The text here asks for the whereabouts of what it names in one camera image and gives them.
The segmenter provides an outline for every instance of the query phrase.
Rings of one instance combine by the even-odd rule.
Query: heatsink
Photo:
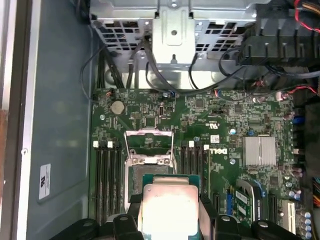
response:
[[[275,166],[276,138],[273,136],[247,136],[243,138],[245,166]]]

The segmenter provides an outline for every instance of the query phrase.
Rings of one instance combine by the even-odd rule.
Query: red wire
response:
[[[295,20],[300,23],[300,25],[310,31],[315,31],[317,33],[320,33],[320,29],[319,28],[312,28],[308,25],[306,25],[305,23],[303,23],[302,21],[299,20],[299,10],[298,10],[298,3],[300,2],[300,0],[295,0],[294,1],[294,6],[295,6],[295,12],[294,12],[294,18]]]
[[[295,89],[288,91],[288,94],[293,94],[294,92],[296,92],[299,89],[309,89],[310,91],[312,91],[314,94],[317,94],[317,92],[310,86],[297,86]]]

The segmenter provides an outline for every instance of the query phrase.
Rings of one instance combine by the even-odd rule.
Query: integrated circuit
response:
[[[196,108],[204,108],[205,107],[205,102],[203,99],[197,99],[195,100],[195,107]]]
[[[242,114],[242,105],[241,104],[234,105],[234,113],[235,114]]]

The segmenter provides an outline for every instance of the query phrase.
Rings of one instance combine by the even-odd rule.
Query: black pcie slot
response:
[[[278,199],[272,193],[268,195],[268,220],[278,224]]]
[[[220,196],[219,193],[214,193],[212,195],[212,204],[216,212],[219,214],[220,212]]]
[[[119,214],[121,211],[121,206],[120,206],[120,198],[121,198],[121,179],[122,179],[122,174],[121,174],[121,160],[122,160],[122,154],[121,154],[121,146],[116,146],[115,147],[115,163],[114,163],[114,172],[116,174],[115,177],[115,214]]]

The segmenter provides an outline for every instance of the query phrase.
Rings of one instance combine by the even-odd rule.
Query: pcie slot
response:
[[[268,195],[268,220],[277,224],[278,223],[278,200],[275,194]]]
[[[213,194],[212,203],[213,203],[214,209],[219,214],[220,213],[220,196],[219,196],[219,193],[214,193]]]

